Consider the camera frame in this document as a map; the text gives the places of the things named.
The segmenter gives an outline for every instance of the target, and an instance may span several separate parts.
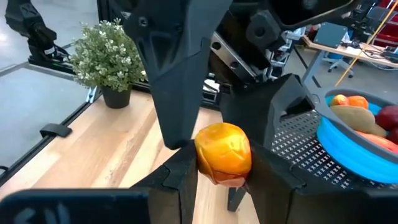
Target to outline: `wooden tabletop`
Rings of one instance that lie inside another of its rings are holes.
[[[219,112],[201,108],[193,134],[219,121]],[[175,153],[164,146],[152,97],[138,91],[119,110],[98,99],[69,127],[71,135],[50,142],[0,188],[0,198],[29,188],[128,188]],[[258,223],[248,194],[228,212],[228,189],[200,174],[197,195],[193,223]]]
[[[303,38],[304,42],[309,47],[311,47],[313,49],[324,50],[327,52],[336,53],[336,54],[340,54],[340,55],[344,55],[344,56],[352,57],[352,58],[355,58],[361,52],[361,54],[359,55],[360,60],[365,60],[367,62],[373,62],[373,63],[377,63],[380,65],[387,65],[387,66],[390,66],[393,68],[398,68],[398,63],[392,63],[389,60],[384,59],[384,58],[382,58],[382,59],[371,58],[371,57],[367,56],[364,52],[362,52],[361,49],[355,49],[353,47],[342,47],[342,46],[338,46],[336,49],[334,49],[334,48],[327,47],[324,45],[316,44],[316,43],[312,42],[307,36],[303,36],[302,38]],[[367,45],[365,47],[365,45],[366,44],[361,44],[361,47],[366,50],[377,50],[377,49],[381,50],[381,51],[384,50],[383,47],[378,47],[375,45]]]

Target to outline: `plastic-wrapped orange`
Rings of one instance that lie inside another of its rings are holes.
[[[347,97],[350,106],[359,106],[369,109],[369,103],[363,96],[349,96]]]
[[[195,137],[198,169],[214,184],[241,187],[251,170],[249,139],[229,123],[212,124]]]

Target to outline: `black perforated tray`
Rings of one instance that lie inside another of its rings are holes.
[[[283,120],[272,143],[272,152],[344,189],[398,189],[398,184],[381,184],[367,180],[338,165],[318,142],[316,131],[319,122],[320,115],[316,111]]]

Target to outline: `gray floor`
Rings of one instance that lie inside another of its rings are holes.
[[[308,49],[298,49],[298,51],[309,65],[315,51]],[[316,75],[322,87],[334,86],[345,71],[345,69],[339,67],[328,73],[329,67],[328,62],[322,62]],[[364,90],[393,102],[398,102],[398,70],[384,71],[366,62],[356,62],[353,71],[354,77],[348,78],[347,75],[340,86]],[[292,56],[287,62],[285,73],[296,73],[301,76],[305,73],[305,67],[295,52],[292,52]],[[308,87],[309,89],[316,88],[312,82]]]
[[[46,26],[58,34],[55,43],[69,44],[80,36],[80,22],[98,23],[96,0],[32,0]],[[0,71],[25,62],[30,55],[26,38],[6,24],[4,13],[7,0],[0,0]]]
[[[5,10],[5,0],[0,9]],[[80,22],[96,24],[98,16],[95,0],[32,0],[47,27],[58,34],[56,44],[71,43],[80,36]],[[315,52],[300,50],[309,64]],[[10,30],[4,16],[0,16],[0,73],[2,70],[26,62],[29,56],[26,39]],[[322,86],[333,86],[343,70],[327,72],[329,63],[323,62],[317,74]],[[345,79],[342,86],[360,88],[387,99],[397,101],[398,72],[385,72],[367,64],[354,67],[355,77]],[[303,75],[304,66],[295,53],[290,57],[285,73]],[[9,166],[26,153],[40,139],[39,129],[47,123],[59,123],[81,105],[86,90],[71,81],[28,69],[15,69],[0,75],[0,165]]]
[[[0,164],[10,166],[42,138],[39,130],[61,123],[87,90],[69,80],[19,69],[0,78]]]
[[[96,0],[32,3],[46,26],[58,34],[55,43],[59,46],[79,38],[80,22],[98,23]],[[6,4],[6,0],[0,1],[0,73],[21,68],[30,55],[26,38],[6,24]],[[29,69],[0,74],[0,165],[12,165],[37,144],[41,140],[39,130],[47,123],[63,121],[85,101],[86,92],[74,82]]]

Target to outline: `fruit bowl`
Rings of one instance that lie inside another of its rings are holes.
[[[313,97],[315,110],[322,116],[317,129],[319,142],[336,162],[355,174],[385,184],[398,183],[398,154],[358,135],[329,108],[329,102],[339,94],[365,97],[372,114],[377,114],[385,106],[394,105],[364,91],[347,88],[318,89]]]

